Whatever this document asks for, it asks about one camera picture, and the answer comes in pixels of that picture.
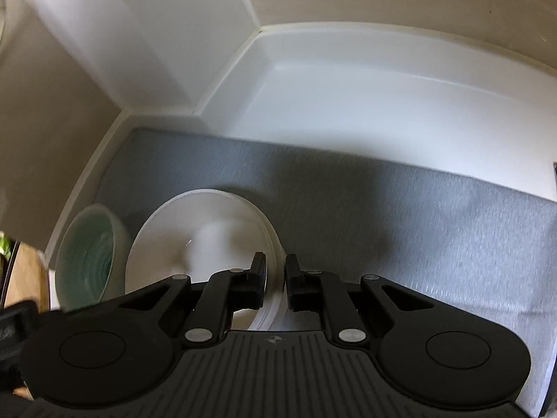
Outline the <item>teal glazed bowl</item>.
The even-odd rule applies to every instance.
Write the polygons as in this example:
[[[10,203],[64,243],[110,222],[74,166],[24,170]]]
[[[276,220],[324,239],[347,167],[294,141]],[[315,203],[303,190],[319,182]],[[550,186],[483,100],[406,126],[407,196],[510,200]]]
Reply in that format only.
[[[93,204],[66,229],[55,263],[57,300],[64,311],[108,301],[125,293],[131,238],[107,207]]]

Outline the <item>grey drying mat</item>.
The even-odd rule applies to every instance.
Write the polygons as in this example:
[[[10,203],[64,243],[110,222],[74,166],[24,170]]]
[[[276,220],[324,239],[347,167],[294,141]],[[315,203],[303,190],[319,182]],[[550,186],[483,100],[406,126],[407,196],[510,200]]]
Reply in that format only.
[[[379,274],[461,308],[556,313],[556,206],[470,177],[336,152],[134,130],[96,200],[137,232],[195,189],[240,195],[306,268]]]

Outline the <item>white plate stack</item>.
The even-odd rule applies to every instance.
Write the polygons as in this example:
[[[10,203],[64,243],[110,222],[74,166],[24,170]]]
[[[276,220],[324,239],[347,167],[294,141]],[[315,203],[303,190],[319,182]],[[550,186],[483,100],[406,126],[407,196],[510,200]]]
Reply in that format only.
[[[235,329],[269,330],[286,311],[285,251],[267,217],[233,193],[193,190],[161,205],[143,224],[126,263],[125,291],[135,292],[173,274],[193,283],[230,269],[247,269],[254,255],[266,257],[264,304],[234,313]]]

